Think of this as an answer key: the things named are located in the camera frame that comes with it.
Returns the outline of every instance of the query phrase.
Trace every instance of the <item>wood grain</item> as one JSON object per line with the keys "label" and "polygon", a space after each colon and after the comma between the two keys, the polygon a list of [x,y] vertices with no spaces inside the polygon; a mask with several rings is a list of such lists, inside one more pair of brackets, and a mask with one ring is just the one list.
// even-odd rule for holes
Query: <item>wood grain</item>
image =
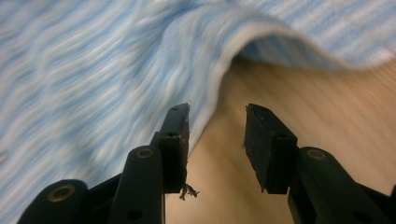
{"label": "wood grain", "polygon": [[299,138],[331,152],[350,175],[390,194],[396,184],[396,60],[365,72],[327,72],[237,58],[218,107],[192,152],[197,198],[166,198],[167,223],[292,223],[286,195],[261,193],[241,145],[249,103],[263,105]]}

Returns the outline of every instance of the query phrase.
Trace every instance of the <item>striped cloth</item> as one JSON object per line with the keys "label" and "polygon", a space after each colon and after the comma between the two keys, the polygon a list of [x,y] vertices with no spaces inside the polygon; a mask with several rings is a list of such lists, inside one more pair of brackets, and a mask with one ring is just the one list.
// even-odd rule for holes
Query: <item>striped cloth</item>
{"label": "striped cloth", "polygon": [[391,0],[1,1],[0,223],[55,181],[119,173],[172,105],[191,102],[193,147],[238,53],[351,69],[395,51]]}

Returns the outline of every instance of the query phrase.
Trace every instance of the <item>fabric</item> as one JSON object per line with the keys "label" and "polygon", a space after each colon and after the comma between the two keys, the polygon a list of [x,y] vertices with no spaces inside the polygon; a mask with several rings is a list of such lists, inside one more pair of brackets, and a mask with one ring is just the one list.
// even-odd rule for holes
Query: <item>fabric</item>
{"label": "fabric", "polygon": [[172,105],[191,103],[193,149],[236,54],[370,68],[395,22],[390,0],[1,1],[0,223],[53,182],[121,172]]}

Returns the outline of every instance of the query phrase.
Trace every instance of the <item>cloth fold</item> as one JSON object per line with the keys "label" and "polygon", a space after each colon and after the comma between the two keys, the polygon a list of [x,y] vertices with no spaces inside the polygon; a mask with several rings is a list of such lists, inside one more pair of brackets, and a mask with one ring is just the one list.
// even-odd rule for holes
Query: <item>cloth fold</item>
{"label": "cloth fold", "polygon": [[362,69],[396,51],[393,1],[3,1],[0,222],[47,185],[122,170],[172,105],[191,102],[191,150],[238,53]]}

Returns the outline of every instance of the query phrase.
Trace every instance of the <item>metal screw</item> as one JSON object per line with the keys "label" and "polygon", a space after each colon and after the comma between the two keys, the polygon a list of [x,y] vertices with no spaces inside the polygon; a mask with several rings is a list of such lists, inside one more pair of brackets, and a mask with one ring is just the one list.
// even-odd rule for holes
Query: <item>metal screw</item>
{"label": "metal screw", "polygon": [[316,149],[309,149],[308,151],[306,151],[306,154],[308,154],[308,156],[310,156],[311,158],[319,161],[326,158],[326,154]]}
{"label": "metal screw", "polygon": [[136,152],[136,156],[140,159],[146,159],[151,157],[154,154],[154,151],[151,148],[143,148]]}
{"label": "metal screw", "polygon": [[51,191],[48,200],[52,203],[58,203],[72,196],[75,191],[76,188],[73,185],[63,185]]}

